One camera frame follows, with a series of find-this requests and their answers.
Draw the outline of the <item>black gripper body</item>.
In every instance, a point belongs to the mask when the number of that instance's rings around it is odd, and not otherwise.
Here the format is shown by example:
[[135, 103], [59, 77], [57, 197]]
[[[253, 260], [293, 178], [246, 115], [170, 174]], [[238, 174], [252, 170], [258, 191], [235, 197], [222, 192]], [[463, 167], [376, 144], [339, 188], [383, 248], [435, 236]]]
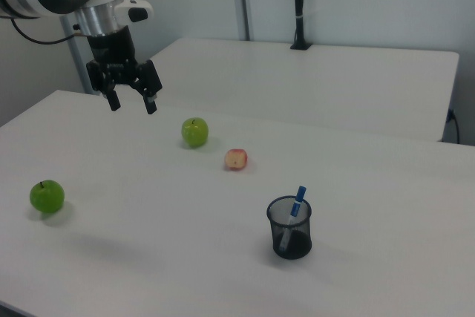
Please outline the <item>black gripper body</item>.
[[93, 89], [112, 88], [112, 83], [130, 85], [137, 77], [135, 47], [128, 26], [113, 33], [88, 36], [94, 59], [87, 63]]

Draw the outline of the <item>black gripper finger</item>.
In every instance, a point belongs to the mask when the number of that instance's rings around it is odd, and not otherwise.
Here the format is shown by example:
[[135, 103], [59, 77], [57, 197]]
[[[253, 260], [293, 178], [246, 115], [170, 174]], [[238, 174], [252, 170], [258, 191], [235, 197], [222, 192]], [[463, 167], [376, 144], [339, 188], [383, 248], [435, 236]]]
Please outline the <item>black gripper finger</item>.
[[91, 87], [94, 91], [100, 92], [108, 101], [112, 111], [120, 108], [120, 102], [117, 96], [115, 83], [108, 72], [104, 72], [100, 64], [96, 61], [90, 61], [86, 64]]
[[147, 113], [155, 113], [157, 111], [155, 99], [163, 85], [150, 59], [135, 66], [131, 87], [142, 96]]

